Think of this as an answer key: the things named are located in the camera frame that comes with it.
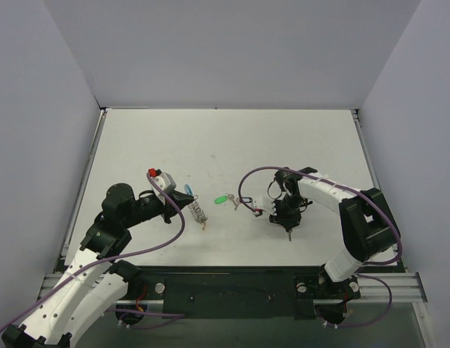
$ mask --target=gray wall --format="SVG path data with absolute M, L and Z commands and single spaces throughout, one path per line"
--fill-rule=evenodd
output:
M 45 0 L 102 106 L 360 107 L 420 0 Z
M 450 347 L 450 0 L 423 0 L 361 108 L 375 170 Z
M 98 116 L 42 1 L 0 0 L 0 325 L 57 259 Z

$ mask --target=screw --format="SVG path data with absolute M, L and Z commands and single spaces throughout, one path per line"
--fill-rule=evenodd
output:
M 353 292 L 358 292 L 359 291 L 359 285 L 355 281 L 350 282 L 349 286 L 351 287 Z
M 298 283 L 296 284 L 296 289 L 298 290 L 298 292 L 303 293 L 306 292 L 307 288 L 304 285 L 304 283 Z
M 162 294 L 165 290 L 165 285 L 162 283 L 157 283 L 157 284 L 155 284 L 154 290 L 158 294 Z

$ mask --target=purple cable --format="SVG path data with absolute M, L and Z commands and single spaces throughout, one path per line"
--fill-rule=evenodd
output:
M 180 208 L 175 204 L 175 202 L 172 200 L 172 198 L 170 198 L 158 185 L 156 185 L 156 183 L 153 181 L 153 179 L 150 177 L 149 173 L 147 174 L 147 180 L 150 182 L 150 184 L 152 185 L 152 187 L 154 187 L 154 189 L 156 191 L 158 191 L 166 200 L 168 203 L 170 203 L 170 205 L 175 209 L 175 211 L 178 213 L 180 220 L 181 220 L 181 228 L 180 231 L 170 240 L 168 240 L 165 243 L 162 243 L 160 245 L 154 246 L 152 248 L 149 249 L 145 249 L 145 250 L 140 250 L 138 252 L 129 252 L 127 254 L 122 254 L 122 255 L 117 255 L 117 256 L 112 256 L 112 257 L 107 257 L 105 259 L 100 259 L 97 261 L 94 261 L 92 263 L 89 263 L 86 266 L 83 266 L 82 268 L 80 268 L 79 270 L 77 270 L 76 272 L 74 272 L 74 276 L 78 276 L 79 274 L 81 274 L 82 272 L 88 270 L 89 268 L 99 265 L 103 262 L 107 262 L 107 261 L 114 261 L 117 259 L 123 259 L 124 257 L 132 257 L 132 256 L 138 256 L 141 254 L 146 254 L 148 252 L 154 252 L 155 250 L 159 250 L 162 249 L 163 247 L 168 246 L 169 244 L 172 244 L 173 242 L 175 242 L 178 238 L 180 238 L 180 236 L 183 234 L 184 228 L 185 228 L 185 219 L 183 216 L 183 213 L 181 212 Z M 7 322 L 6 324 L 4 324 L 1 328 L 0 328 L 0 334 L 2 331 L 4 331 L 7 326 L 13 324 L 14 322 L 16 322 L 17 320 L 21 319 L 22 316 L 28 314 L 29 312 L 31 312 L 32 310 L 34 310 L 36 307 L 38 307 L 41 303 L 45 302 L 48 298 L 50 298 L 52 295 L 54 295 L 56 292 L 58 292 L 60 289 L 62 289 L 65 285 L 67 285 L 71 280 L 73 280 L 72 277 L 68 277 L 66 278 L 62 283 L 60 283 L 59 285 L 55 286 L 49 293 L 47 293 L 46 295 L 44 295 L 42 298 L 40 298 L 40 300 L 38 300 L 37 302 L 35 302 L 34 304 L 32 304 L 29 308 L 27 308 L 26 310 L 24 310 L 23 312 L 21 312 L 19 315 L 17 315 L 16 317 L 14 317 L 13 319 L 11 319 L 9 322 Z
M 125 313 L 123 315 L 127 315 L 129 313 L 137 314 L 137 315 L 145 315 L 149 317 L 164 317 L 164 318 L 171 318 L 163 323 L 155 324 L 152 326 L 130 326 L 130 328 L 134 330 L 151 330 L 153 328 L 161 328 L 162 326 L 166 326 L 168 324 L 172 324 L 176 322 L 177 320 L 183 319 L 184 314 L 170 314 L 170 313 L 156 313 L 156 312 L 140 312 L 138 310 L 123 310 L 123 309 L 109 309 L 106 310 L 106 312 L 122 312 Z
M 339 189 L 342 189 L 344 191 L 351 192 L 352 194 L 355 194 L 355 195 L 361 197 L 386 222 L 388 227 L 393 232 L 394 238 L 396 239 L 396 243 L 398 244 L 398 254 L 395 257 L 393 257 L 391 260 L 379 261 L 379 262 L 365 262 L 364 265 L 381 265 L 381 266 L 384 266 L 384 265 L 390 265 L 391 263 L 396 262 L 396 261 L 401 259 L 401 257 L 402 257 L 401 237 L 399 236 L 398 230 L 396 229 L 394 224 L 391 222 L 391 220 L 388 218 L 388 216 L 386 216 L 386 214 L 369 197 L 367 197 L 365 194 L 363 194 L 363 193 L 361 193 L 359 191 L 356 191 L 356 190 L 352 189 L 351 187 L 347 187 L 347 186 L 339 185 L 337 183 L 333 183 L 332 181 L 327 180 L 327 179 L 320 179 L 320 178 L 317 178 L 316 176 L 313 176 L 313 175 L 301 173 L 301 172 L 298 172 L 297 170 L 283 168 L 283 167 L 267 166 L 267 167 L 259 167 L 259 168 L 253 169 L 241 179 L 240 184 L 238 185 L 238 196 L 240 197 L 240 202 L 245 207 L 247 207 L 249 210 L 251 210 L 253 212 L 255 211 L 255 209 L 253 209 L 251 206 L 249 206 L 248 204 L 246 204 L 243 201 L 242 195 L 241 195 L 241 188 L 242 188 L 242 185 L 245 182 L 246 178 L 248 178 L 249 175 L 251 175 L 251 174 L 253 174 L 255 172 L 258 172 L 260 170 L 284 170 L 286 172 L 293 173 L 293 174 L 296 174 L 296 175 L 300 175 L 300 176 L 303 176 L 303 177 L 306 177 L 306 178 L 309 178 L 309 179 L 312 179 L 312 180 L 319 180 L 319 181 L 321 181 L 323 183 L 328 183 L 329 185 L 332 185 L 332 186 L 337 187 Z
M 354 323 L 354 324 L 340 324 L 338 326 L 335 326 L 335 324 L 331 324 L 328 323 L 319 313 L 319 311 L 317 310 L 317 315 L 319 316 L 319 318 L 321 318 L 322 320 L 325 320 L 325 322 L 327 323 L 328 326 L 331 327 L 336 327 L 336 328 L 361 328 L 364 326 L 369 326 L 369 325 L 373 325 L 375 323 L 378 323 L 380 320 L 382 320 L 389 312 L 391 309 L 391 305 L 393 304 L 393 292 L 391 291 L 391 288 L 389 287 L 389 285 L 387 285 L 386 282 L 384 282 L 384 280 L 377 278 L 377 277 L 372 277 L 371 275 L 365 275 L 365 274 L 357 274 L 358 277 L 360 278 L 367 278 L 367 279 L 373 279 L 374 281 L 379 281 L 381 284 L 383 284 L 386 289 L 388 290 L 389 293 L 389 300 L 388 300 L 388 304 L 386 305 L 386 309 L 385 311 L 378 315 L 376 318 L 373 318 L 370 321 L 367 321 L 366 323 Z

